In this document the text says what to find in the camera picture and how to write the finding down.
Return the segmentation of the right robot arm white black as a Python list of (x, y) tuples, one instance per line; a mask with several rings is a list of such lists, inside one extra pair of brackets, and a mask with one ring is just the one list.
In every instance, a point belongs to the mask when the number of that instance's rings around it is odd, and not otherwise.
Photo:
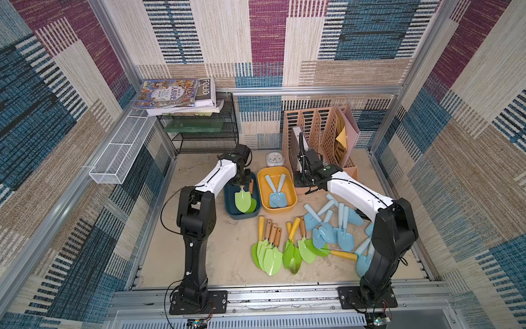
[(338, 195), (362, 211), (373, 223), (371, 243), (375, 248), (371, 264), (360, 280), (357, 297), (346, 295), (359, 308), (379, 306), (390, 295), (391, 278), (401, 259), (419, 238), (411, 203), (395, 200), (359, 183), (335, 164), (325, 166), (313, 149), (301, 150), (299, 176), (304, 186)]

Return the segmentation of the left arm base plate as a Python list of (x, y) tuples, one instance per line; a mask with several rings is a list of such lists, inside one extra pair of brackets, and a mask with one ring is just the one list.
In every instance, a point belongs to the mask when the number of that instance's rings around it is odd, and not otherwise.
[(170, 298), (169, 315), (216, 315), (227, 311), (228, 292), (211, 290), (205, 293), (176, 291)]

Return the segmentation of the pink desk file organizer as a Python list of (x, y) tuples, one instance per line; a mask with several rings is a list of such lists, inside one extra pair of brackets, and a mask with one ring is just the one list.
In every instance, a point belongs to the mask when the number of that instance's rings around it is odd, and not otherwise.
[(358, 179), (358, 169), (350, 159), (346, 167), (341, 167), (334, 156), (336, 135), (335, 107), (312, 108), (303, 110), (287, 110), (284, 112), (282, 131), (282, 153), (285, 157), (285, 167), (293, 174), (295, 191), (298, 194), (307, 193), (309, 188), (297, 188), (297, 172), (291, 167), (289, 156), (290, 132), (293, 127), (299, 126), (303, 130), (309, 148), (314, 149), (323, 156), (323, 163), (335, 164), (348, 173), (353, 179)]

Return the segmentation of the yellow storage tray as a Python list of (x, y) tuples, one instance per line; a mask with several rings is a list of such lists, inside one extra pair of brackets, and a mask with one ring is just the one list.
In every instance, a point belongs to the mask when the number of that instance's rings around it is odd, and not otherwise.
[[(297, 204), (295, 186), (286, 167), (266, 167), (257, 175), (262, 206), (269, 213), (283, 213), (292, 211)], [(284, 207), (272, 207), (273, 194), (277, 192), (280, 200), (286, 200)]]

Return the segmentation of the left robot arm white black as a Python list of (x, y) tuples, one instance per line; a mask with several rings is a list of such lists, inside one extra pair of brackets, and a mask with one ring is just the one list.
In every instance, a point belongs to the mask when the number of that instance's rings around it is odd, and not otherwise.
[(208, 303), (208, 277), (205, 270), (208, 237), (216, 224), (215, 200), (231, 180), (248, 183), (251, 173), (248, 146), (238, 144), (232, 152), (218, 157), (213, 170), (194, 186), (185, 186), (179, 195), (177, 225), (185, 245), (185, 270), (176, 298), (198, 309)]

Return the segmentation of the white alarm clock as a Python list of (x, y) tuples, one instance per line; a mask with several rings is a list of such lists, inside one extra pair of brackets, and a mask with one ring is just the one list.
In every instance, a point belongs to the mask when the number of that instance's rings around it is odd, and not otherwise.
[(285, 163), (285, 157), (281, 152), (269, 152), (266, 155), (267, 167), (282, 167)]

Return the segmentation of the green tray on shelf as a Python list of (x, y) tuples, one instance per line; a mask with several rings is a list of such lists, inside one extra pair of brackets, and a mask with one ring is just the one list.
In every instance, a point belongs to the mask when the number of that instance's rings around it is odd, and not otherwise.
[(223, 121), (211, 119), (176, 119), (169, 123), (164, 130), (174, 134), (220, 132), (223, 124)]

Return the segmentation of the dark teal storage tray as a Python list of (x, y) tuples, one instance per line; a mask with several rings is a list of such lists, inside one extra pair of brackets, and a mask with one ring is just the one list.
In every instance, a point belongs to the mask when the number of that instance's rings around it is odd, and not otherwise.
[(262, 207), (256, 174), (251, 172), (244, 186), (234, 185), (231, 179), (223, 189), (226, 213), (235, 220), (257, 217)]

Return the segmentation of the pink folder with yellow paper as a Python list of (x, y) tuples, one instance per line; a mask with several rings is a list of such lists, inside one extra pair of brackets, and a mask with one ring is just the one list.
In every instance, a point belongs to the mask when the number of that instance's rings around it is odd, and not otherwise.
[(336, 135), (334, 156), (341, 167), (346, 167), (350, 153), (358, 142), (360, 130), (350, 106), (336, 106)]

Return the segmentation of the colorful picture book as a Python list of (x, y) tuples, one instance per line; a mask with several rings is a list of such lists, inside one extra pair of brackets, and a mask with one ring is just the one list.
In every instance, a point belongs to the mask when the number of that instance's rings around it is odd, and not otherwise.
[(144, 80), (132, 106), (138, 109), (193, 107), (198, 79)]

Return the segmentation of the stack of white books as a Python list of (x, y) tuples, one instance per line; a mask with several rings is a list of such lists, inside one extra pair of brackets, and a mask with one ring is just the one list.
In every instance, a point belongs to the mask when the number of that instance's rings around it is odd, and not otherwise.
[(213, 78), (199, 79), (199, 87), (193, 107), (178, 108), (151, 108), (145, 110), (149, 116), (173, 115), (173, 116), (205, 116), (209, 117), (219, 113), (225, 105), (225, 101), (216, 95), (216, 84)]

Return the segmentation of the white box in organizer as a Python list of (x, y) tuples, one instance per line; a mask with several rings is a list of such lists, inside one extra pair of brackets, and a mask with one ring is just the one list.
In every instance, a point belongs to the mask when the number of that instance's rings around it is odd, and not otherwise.
[(309, 149), (308, 142), (301, 127), (293, 127), (290, 132), (289, 156), (291, 167), (294, 171), (299, 171), (301, 167), (298, 155), (300, 155), (301, 152), (306, 153)]

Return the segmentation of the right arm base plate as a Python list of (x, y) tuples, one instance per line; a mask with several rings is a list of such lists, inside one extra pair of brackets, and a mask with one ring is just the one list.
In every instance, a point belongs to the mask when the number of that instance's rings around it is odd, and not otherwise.
[(384, 306), (397, 308), (399, 305), (392, 287), (380, 292), (360, 286), (343, 286), (336, 290), (342, 309), (366, 311), (367, 309), (384, 308)]

